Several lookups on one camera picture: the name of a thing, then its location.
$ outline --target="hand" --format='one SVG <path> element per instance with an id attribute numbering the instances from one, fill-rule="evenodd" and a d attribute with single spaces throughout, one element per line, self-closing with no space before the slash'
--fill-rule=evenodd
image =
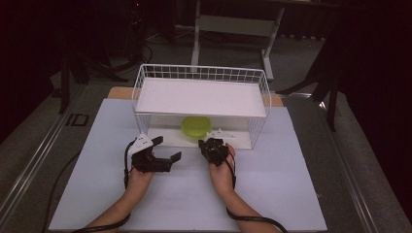
<path id="1" fill-rule="evenodd" d="M 145 196 L 154 175 L 154 172 L 142 173 L 132 168 L 129 174 L 127 189 L 123 195 L 130 205 L 136 206 Z"/>
<path id="2" fill-rule="evenodd" d="M 234 157 L 236 154 L 234 148 L 228 143 L 226 143 L 225 145 L 228 147 L 229 153 Z M 230 154 L 227 156 L 226 160 L 230 164 L 230 166 L 232 166 L 232 169 L 234 169 L 233 157 L 230 156 Z M 232 174 L 225 162 L 222 163 L 219 167 L 217 167 L 213 163 L 209 163 L 209 170 L 213 188 L 216 190 L 216 192 L 221 198 L 234 191 L 232 183 Z"/>

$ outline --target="human arm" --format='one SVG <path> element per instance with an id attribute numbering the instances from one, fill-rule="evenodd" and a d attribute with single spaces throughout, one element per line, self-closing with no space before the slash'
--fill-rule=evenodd
<path id="1" fill-rule="evenodd" d="M 142 173 L 136 169 L 132 169 L 129 174 L 127 189 L 121 198 L 103 214 L 88 224 L 87 227 L 114 224 L 125 219 L 145 196 L 154 174 L 153 172 Z M 116 228 L 99 232 L 117 232 L 117 230 Z"/>
<path id="2" fill-rule="evenodd" d="M 235 150 L 230 144 L 226 144 L 226 146 L 229 149 L 229 153 L 233 156 L 229 155 L 226 159 L 227 163 L 231 165 L 235 156 Z M 261 216 L 233 189 L 232 174 L 227 164 L 217 167 L 215 164 L 209 163 L 209 170 L 213 188 L 232 214 L 235 216 Z M 280 233 L 274 225 L 266 222 L 236 220 L 236 223 L 242 233 Z"/>

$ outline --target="top shelf panel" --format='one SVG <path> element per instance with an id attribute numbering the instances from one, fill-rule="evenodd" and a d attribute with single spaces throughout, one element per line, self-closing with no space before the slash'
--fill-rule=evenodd
<path id="1" fill-rule="evenodd" d="M 257 83 L 145 78 L 137 114 L 266 117 Z"/>

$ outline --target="green bowl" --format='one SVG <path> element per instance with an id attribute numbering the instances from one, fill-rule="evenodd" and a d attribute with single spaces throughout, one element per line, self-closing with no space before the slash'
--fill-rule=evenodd
<path id="1" fill-rule="evenodd" d="M 182 121 L 182 131 L 190 138 L 202 139 L 212 131 L 212 124 L 206 116 L 188 116 Z"/>

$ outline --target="person's right arm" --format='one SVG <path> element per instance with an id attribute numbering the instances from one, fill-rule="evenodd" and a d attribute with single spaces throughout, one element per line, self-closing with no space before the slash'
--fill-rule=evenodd
<path id="1" fill-rule="evenodd" d="M 231 145 L 226 145 L 234 157 L 235 150 Z M 232 161 L 233 158 L 228 156 L 227 162 L 232 164 Z M 216 167 L 215 164 L 209 163 L 209 170 L 213 188 L 232 214 L 235 216 L 261 216 L 234 191 L 232 187 L 232 175 L 226 164 Z M 280 233 L 278 228 L 266 222 L 236 220 L 236 223 L 242 233 Z"/>

